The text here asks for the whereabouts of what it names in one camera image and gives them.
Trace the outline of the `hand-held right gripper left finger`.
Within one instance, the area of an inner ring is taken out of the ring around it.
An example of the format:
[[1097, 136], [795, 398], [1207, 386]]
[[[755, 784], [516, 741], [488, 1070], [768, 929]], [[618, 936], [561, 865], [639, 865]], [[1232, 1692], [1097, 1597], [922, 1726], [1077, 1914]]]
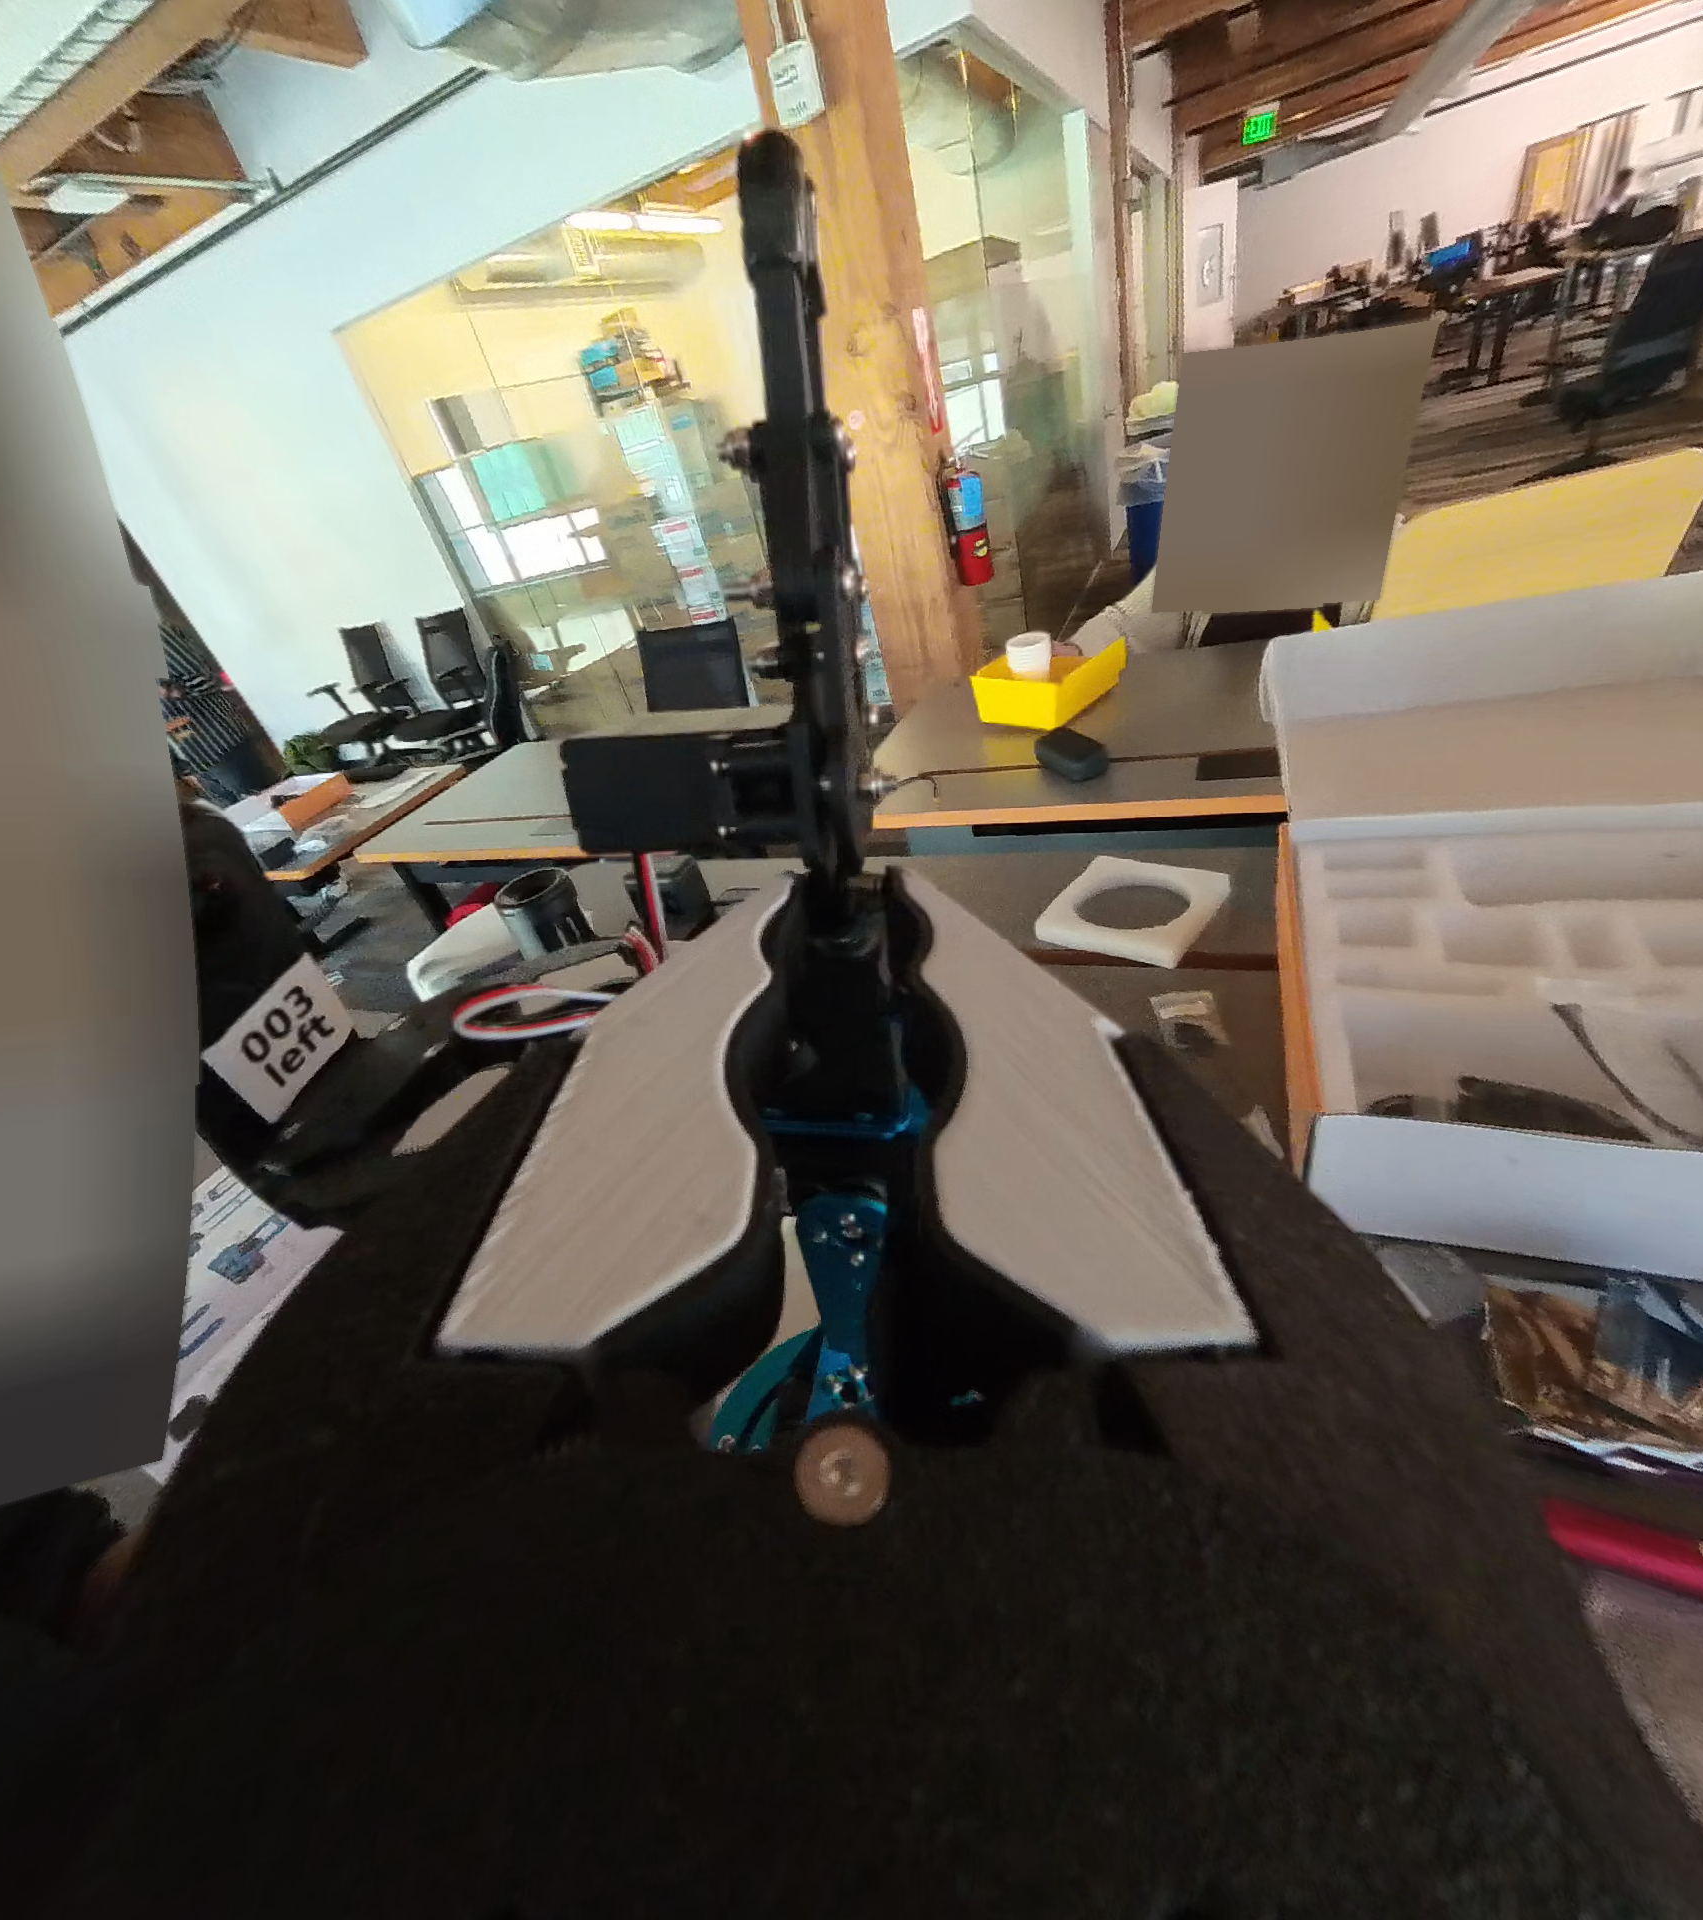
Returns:
[[730, 1044], [768, 994], [768, 877], [587, 1030], [441, 1324], [441, 1353], [750, 1365], [787, 1308], [781, 1196]]

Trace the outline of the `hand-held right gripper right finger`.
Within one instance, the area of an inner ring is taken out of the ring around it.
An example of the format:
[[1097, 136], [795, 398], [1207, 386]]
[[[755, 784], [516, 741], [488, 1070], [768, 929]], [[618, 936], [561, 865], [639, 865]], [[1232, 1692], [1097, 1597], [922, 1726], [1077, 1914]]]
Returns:
[[935, 1215], [958, 1252], [1054, 1308], [1097, 1353], [1258, 1347], [1142, 1094], [1123, 1026], [908, 875], [929, 923], [922, 994], [958, 1019], [963, 1090], [935, 1136]]

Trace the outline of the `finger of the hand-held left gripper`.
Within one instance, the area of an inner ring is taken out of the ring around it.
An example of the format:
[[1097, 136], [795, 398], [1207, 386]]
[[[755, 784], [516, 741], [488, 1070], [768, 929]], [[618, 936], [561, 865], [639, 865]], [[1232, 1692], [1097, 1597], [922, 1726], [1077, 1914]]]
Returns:
[[471, 915], [449, 923], [423, 950], [406, 960], [406, 994], [429, 1004], [490, 968], [512, 968], [512, 929], [497, 915]]

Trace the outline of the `black and blue toy robot arm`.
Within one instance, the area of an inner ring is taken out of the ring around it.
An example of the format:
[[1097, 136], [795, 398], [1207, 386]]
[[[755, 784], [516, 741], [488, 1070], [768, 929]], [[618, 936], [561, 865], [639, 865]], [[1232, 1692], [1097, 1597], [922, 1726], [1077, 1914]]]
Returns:
[[768, 1139], [820, 1324], [776, 1344], [722, 1387], [714, 1448], [755, 1458], [787, 1433], [883, 1414], [873, 1305], [915, 1200], [929, 1094], [914, 1085], [914, 981], [922, 936], [898, 882], [868, 877], [873, 749], [847, 473], [853, 448], [820, 372], [820, 209], [787, 132], [734, 158], [741, 267], [757, 310], [767, 421], [717, 459], [767, 505], [787, 720], [741, 708], [643, 712], [561, 749], [576, 848], [627, 853], [653, 923], [657, 853], [799, 848], [805, 877], [768, 923], [768, 1014], [750, 1014], [750, 1125]]

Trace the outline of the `dark desk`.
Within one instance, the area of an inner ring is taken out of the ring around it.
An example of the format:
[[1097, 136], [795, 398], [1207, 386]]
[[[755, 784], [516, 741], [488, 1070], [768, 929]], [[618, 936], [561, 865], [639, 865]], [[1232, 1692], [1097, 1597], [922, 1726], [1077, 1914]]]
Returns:
[[[1275, 848], [1142, 848], [1142, 865], [1180, 865], [1180, 875], [1220, 875], [1230, 898], [1218, 917], [1200, 929], [1200, 940], [1183, 950], [1189, 974], [1230, 974], [1279, 968], [1275, 960]], [[1123, 987], [1116, 960], [1063, 950], [1035, 940], [1039, 907], [1085, 865], [1085, 853], [1063, 848], [1009, 848], [992, 847], [985, 853], [891, 853], [891, 865], [922, 875], [937, 898], [967, 907], [996, 936], [1029, 946], [1048, 968], [1085, 964], [1097, 968], [1091, 987], [1080, 987], [1085, 1004], [1097, 1004], [1123, 1026], [1155, 1026], [1149, 995], [1164, 994], [1155, 974], [1149, 987]], [[349, 865], [349, 900], [347, 929], [358, 929], [358, 946], [347, 960], [323, 960], [323, 974], [334, 981], [341, 1004], [358, 1014], [358, 1026], [376, 1036], [397, 1026], [411, 1009], [406, 994], [406, 960], [417, 950], [417, 907], [403, 900], [397, 877], [376, 877], [376, 865]], [[1627, 1624], [1630, 1592], [1647, 1592], [1647, 1582], [1619, 1582], [1619, 1597], [1598, 1609], [1604, 1631], [1619, 1631], [1614, 1657], [1627, 1657], [1630, 1699], [1654, 1719], [1654, 1740], [1663, 1762], [1679, 1769], [1679, 1783], [1698, 1790], [1703, 1807], [1703, 1657], [1663, 1649], [1676, 1624]]]

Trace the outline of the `black cylindrical part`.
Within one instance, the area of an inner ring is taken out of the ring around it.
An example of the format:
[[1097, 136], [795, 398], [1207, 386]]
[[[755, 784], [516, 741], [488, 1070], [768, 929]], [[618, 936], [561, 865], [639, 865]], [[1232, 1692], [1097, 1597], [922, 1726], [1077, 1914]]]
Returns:
[[576, 877], [569, 865], [526, 865], [526, 875], [516, 875], [490, 898], [490, 907], [497, 907], [497, 923], [502, 923], [512, 946], [526, 964], [541, 964], [553, 950], [601, 940], [601, 929], [587, 923], [587, 915], [576, 900]]

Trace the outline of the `grey table with wood edge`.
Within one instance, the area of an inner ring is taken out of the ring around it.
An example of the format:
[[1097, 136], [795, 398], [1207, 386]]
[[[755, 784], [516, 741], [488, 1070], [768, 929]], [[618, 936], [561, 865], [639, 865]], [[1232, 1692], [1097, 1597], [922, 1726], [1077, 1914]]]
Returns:
[[1279, 829], [1285, 789], [1264, 720], [1264, 642], [1155, 653], [1077, 712], [1107, 773], [1063, 784], [1035, 767], [1035, 737], [985, 727], [976, 685], [929, 693], [879, 749], [891, 834], [1155, 834]]
[[478, 877], [490, 865], [576, 863], [561, 741], [520, 741], [358, 848], [364, 865]]

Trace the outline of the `table with clutter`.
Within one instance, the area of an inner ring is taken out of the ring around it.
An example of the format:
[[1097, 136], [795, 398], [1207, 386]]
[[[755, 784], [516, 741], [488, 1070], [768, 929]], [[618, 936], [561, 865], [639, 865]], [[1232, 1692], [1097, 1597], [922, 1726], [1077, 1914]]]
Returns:
[[386, 829], [406, 822], [429, 799], [452, 791], [463, 775], [471, 775], [463, 767], [423, 767], [403, 784], [341, 791], [341, 804], [326, 804], [289, 841], [289, 853], [263, 853], [269, 882], [289, 891], [323, 882], [364, 847], [376, 847]]

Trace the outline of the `black office chair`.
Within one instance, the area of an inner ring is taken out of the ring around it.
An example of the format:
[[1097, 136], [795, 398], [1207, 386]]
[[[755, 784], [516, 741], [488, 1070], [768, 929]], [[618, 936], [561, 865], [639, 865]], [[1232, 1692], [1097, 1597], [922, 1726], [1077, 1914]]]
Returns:
[[341, 630], [341, 653], [347, 653], [358, 704], [347, 704], [341, 678], [311, 685], [306, 698], [311, 704], [323, 698], [341, 712], [318, 731], [318, 741], [341, 757], [358, 755], [364, 767], [376, 767], [376, 757], [393, 755], [393, 737], [411, 712], [411, 698], [406, 698], [406, 678], [397, 672], [397, 663], [386, 653], [382, 624]]
[[636, 645], [639, 645], [643, 712], [714, 712], [714, 708], [757, 704], [734, 620], [702, 620], [684, 630], [639, 630]]
[[490, 741], [490, 672], [478, 645], [478, 624], [463, 605], [417, 620], [423, 672], [441, 708], [411, 720], [411, 741], [434, 755], [488, 749]]
[[1607, 421], [1654, 404], [1684, 364], [1703, 329], [1703, 236], [1663, 243], [1607, 329], [1607, 349], [1584, 379], [1556, 389], [1556, 421], [1598, 439]]

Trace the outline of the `printed instruction sheet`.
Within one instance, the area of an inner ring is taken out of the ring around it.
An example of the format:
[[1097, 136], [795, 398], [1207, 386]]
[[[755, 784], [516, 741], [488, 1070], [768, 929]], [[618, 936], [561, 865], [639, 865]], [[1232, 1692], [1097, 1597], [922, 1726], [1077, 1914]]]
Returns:
[[188, 1313], [157, 1474], [178, 1469], [239, 1362], [334, 1242], [341, 1231], [289, 1226], [232, 1175], [194, 1189]]

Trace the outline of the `white box with foam insert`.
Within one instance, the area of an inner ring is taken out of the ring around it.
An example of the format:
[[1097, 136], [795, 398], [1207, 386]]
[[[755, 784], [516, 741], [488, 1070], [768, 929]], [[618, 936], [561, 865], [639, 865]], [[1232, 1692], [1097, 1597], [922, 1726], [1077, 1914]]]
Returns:
[[1703, 574], [1285, 634], [1264, 712], [1306, 1189], [1703, 1278]]

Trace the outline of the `yellow tray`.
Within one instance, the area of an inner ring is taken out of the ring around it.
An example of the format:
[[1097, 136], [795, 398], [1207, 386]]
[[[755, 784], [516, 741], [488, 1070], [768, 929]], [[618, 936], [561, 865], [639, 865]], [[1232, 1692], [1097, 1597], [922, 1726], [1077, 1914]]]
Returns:
[[1123, 685], [1125, 658], [1123, 634], [1085, 658], [1048, 653], [1039, 672], [1017, 672], [1013, 653], [1004, 653], [967, 678], [967, 693], [985, 727], [1063, 731]]

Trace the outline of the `shelf with boxes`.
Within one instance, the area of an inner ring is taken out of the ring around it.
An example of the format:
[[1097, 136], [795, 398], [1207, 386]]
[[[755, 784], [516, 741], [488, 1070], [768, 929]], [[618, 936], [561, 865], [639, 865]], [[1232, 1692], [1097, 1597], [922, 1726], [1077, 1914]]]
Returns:
[[636, 475], [691, 624], [722, 624], [722, 586], [698, 501], [714, 486], [707, 431], [671, 349], [636, 304], [612, 304], [576, 349], [597, 421]]

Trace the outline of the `foil bag of screws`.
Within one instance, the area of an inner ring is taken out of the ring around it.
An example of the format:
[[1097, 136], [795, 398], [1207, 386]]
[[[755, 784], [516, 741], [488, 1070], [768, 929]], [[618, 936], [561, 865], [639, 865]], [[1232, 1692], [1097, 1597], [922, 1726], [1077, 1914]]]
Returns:
[[1481, 1353], [1512, 1428], [1619, 1478], [1703, 1492], [1703, 1308], [1654, 1275], [1481, 1285]]

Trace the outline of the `red fire extinguisher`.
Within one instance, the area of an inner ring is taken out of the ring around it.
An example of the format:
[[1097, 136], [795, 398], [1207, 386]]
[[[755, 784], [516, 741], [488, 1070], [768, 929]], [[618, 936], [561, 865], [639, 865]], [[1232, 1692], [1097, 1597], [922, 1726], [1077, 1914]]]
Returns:
[[996, 576], [985, 475], [963, 464], [958, 452], [937, 459], [937, 508], [948, 508], [958, 586], [985, 587]]

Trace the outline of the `wooden pillar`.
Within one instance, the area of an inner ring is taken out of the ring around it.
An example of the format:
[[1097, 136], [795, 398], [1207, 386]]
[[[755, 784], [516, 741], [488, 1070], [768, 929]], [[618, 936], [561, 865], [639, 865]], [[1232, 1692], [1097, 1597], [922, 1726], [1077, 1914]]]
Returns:
[[811, 32], [820, 116], [795, 132], [820, 198], [828, 398], [853, 439], [847, 508], [868, 560], [868, 605], [908, 720], [929, 693], [963, 685], [985, 658], [979, 599], [948, 541], [948, 415], [935, 303], [898, 109], [898, 63], [883, 0], [768, 4], [741, 0], [741, 46], [767, 123], [781, 123], [768, 56]]

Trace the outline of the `row of office desks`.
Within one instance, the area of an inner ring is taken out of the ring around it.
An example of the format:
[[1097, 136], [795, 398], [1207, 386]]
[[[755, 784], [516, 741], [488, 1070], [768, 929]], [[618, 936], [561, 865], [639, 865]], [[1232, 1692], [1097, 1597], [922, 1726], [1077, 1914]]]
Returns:
[[1541, 398], [1556, 398], [1569, 379], [1584, 379], [1604, 364], [1607, 329], [1634, 303], [1654, 257], [1679, 236], [1703, 236], [1703, 213], [1684, 203], [1627, 203], [1576, 230], [1533, 219], [1525, 225], [1512, 261], [1491, 261], [1481, 230], [1474, 230], [1450, 250], [1431, 250], [1406, 280], [1369, 281], [1359, 267], [1336, 267], [1320, 281], [1285, 289], [1258, 321], [1268, 340], [1313, 340], [1332, 329], [1456, 320], [1474, 321], [1474, 346], [1461, 369], [1438, 372], [1438, 389], [1461, 389], [1474, 379], [1498, 386], [1512, 329], [1525, 320], [1550, 320]]

